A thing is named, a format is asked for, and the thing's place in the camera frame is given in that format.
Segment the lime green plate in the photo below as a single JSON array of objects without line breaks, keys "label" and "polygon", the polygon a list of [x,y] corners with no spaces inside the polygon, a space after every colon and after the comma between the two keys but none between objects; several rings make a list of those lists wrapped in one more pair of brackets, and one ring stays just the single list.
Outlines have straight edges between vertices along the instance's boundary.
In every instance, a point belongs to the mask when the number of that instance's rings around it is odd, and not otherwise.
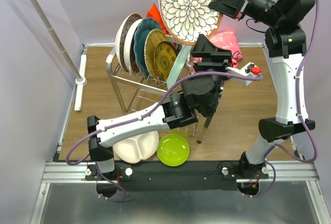
[{"label": "lime green plate", "polygon": [[190,146],[181,135],[169,134],[160,139],[156,153],[164,165],[177,167],[187,161],[190,155]]}]

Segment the teal scalloped plate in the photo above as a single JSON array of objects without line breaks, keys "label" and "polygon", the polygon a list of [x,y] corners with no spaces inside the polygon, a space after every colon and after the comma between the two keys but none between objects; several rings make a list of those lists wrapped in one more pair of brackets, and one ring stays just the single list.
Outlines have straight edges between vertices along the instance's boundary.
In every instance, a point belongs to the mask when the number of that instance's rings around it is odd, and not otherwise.
[{"label": "teal scalloped plate", "polygon": [[140,73],[146,79],[149,76],[149,72],[145,63],[144,47],[147,36],[153,29],[161,30],[159,23],[153,18],[145,18],[142,19],[141,22],[138,24],[138,27],[134,34],[133,51],[136,58],[136,64],[139,68]]}]

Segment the grey swirl ceramic plate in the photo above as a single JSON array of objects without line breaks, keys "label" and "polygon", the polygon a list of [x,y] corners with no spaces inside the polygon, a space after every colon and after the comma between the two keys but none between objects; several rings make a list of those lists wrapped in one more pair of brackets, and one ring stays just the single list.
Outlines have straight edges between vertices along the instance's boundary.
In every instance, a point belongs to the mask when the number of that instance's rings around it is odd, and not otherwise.
[{"label": "grey swirl ceramic plate", "polygon": [[133,65],[136,62],[134,52],[131,50],[131,45],[134,43],[134,34],[138,25],[142,22],[143,19],[135,20],[132,25],[129,27],[127,32],[125,42],[124,42],[124,62],[127,67],[127,70],[131,76],[135,75]]}]

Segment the pale blue square plate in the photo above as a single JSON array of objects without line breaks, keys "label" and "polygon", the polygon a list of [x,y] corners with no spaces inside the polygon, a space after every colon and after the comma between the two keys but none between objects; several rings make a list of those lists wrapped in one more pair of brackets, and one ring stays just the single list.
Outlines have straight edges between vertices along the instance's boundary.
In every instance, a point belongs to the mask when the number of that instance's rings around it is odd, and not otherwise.
[{"label": "pale blue square plate", "polygon": [[191,49],[192,49],[192,46],[189,46],[189,45],[182,46],[182,49],[180,50],[180,52],[174,62],[174,65],[170,71],[168,79],[166,81],[168,88],[172,87],[175,84],[175,82],[177,81],[177,79],[182,71],[182,68],[184,67],[184,65],[187,61],[187,58],[190,54]]}]

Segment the floral brown rim plate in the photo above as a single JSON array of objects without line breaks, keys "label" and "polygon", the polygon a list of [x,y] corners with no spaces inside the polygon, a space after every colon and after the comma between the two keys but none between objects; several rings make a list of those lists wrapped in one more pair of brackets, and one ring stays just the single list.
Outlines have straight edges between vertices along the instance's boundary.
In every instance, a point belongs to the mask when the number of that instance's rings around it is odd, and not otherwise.
[{"label": "floral brown rim plate", "polygon": [[121,68],[125,71],[128,72],[128,69],[125,65],[124,62],[124,43],[125,43],[125,38],[128,33],[129,28],[131,25],[139,20],[142,19],[141,15],[138,13],[132,13],[129,16],[126,17],[126,19],[122,22],[121,26],[119,27],[116,38],[115,38],[115,52],[117,56],[117,60]]},{"label": "floral brown rim plate", "polygon": [[163,23],[170,35],[182,44],[194,45],[200,34],[211,37],[223,15],[209,8],[215,0],[159,0]]}]

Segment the white divided plate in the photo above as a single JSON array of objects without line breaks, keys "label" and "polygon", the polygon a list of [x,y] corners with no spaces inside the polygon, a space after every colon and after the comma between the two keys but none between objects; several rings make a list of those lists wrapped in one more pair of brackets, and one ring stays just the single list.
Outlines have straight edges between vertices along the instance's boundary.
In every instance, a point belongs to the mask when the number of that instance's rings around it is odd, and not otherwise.
[{"label": "white divided plate", "polygon": [[147,132],[113,145],[115,154],[124,162],[138,163],[152,157],[159,145],[157,131]]}]

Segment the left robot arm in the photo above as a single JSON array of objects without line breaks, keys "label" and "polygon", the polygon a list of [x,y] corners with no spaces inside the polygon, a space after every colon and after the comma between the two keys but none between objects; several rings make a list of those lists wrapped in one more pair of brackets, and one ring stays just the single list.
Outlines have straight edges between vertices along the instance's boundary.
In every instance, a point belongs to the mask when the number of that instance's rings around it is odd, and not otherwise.
[{"label": "left robot arm", "polygon": [[193,64],[195,73],[179,83],[181,90],[171,92],[149,108],[122,117],[101,120],[95,115],[87,118],[89,156],[96,164],[97,174],[103,180],[114,176],[113,146],[127,138],[151,131],[184,127],[198,121],[197,114],[205,118],[217,110],[225,76],[232,62],[232,52],[213,45],[204,35],[199,35],[191,55],[200,57]]}]

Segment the yellow black patterned plate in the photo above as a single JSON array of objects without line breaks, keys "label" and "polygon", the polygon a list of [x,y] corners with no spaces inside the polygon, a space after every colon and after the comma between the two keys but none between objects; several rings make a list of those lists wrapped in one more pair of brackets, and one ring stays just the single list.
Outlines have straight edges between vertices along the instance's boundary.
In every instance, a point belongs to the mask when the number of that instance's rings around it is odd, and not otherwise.
[{"label": "yellow black patterned plate", "polygon": [[156,46],[154,64],[160,79],[168,79],[177,55],[178,51],[175,46],[168,41],[162,41]]}]

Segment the woven bamboo plate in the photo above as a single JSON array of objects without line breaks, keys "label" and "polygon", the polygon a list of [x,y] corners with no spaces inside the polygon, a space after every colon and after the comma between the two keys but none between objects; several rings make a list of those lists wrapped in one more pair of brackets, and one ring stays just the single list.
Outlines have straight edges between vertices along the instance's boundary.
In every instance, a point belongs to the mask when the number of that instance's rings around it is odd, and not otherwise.
[{"label": "woven bamboo plate", "polygon": [[160,29],[153,29],[148,33],[144,45],[144,59],[146,68],[150,76],[154,79],[159,77],[155,66],[154,53],[157,45],[163,41],[167,41],[164,32]]}]

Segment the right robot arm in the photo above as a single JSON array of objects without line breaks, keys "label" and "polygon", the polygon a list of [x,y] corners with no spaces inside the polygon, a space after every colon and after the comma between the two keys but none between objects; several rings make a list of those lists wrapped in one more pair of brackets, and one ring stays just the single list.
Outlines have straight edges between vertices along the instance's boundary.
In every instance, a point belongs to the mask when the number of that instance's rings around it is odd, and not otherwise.
[{"label": "right robot arm", "polygon": [[315,129],[305,107],[303,67],[307,53],[306,34],[300,22],[315,5],[315,0],[214,0],[209,7],[232,19],[245,16],[268,26],[265,43],[269,69],[277,93],[275,117],[259,121],[259,136],[243,152],[238,173],[250,178],[266,164],[266,157],[284,140]]}]

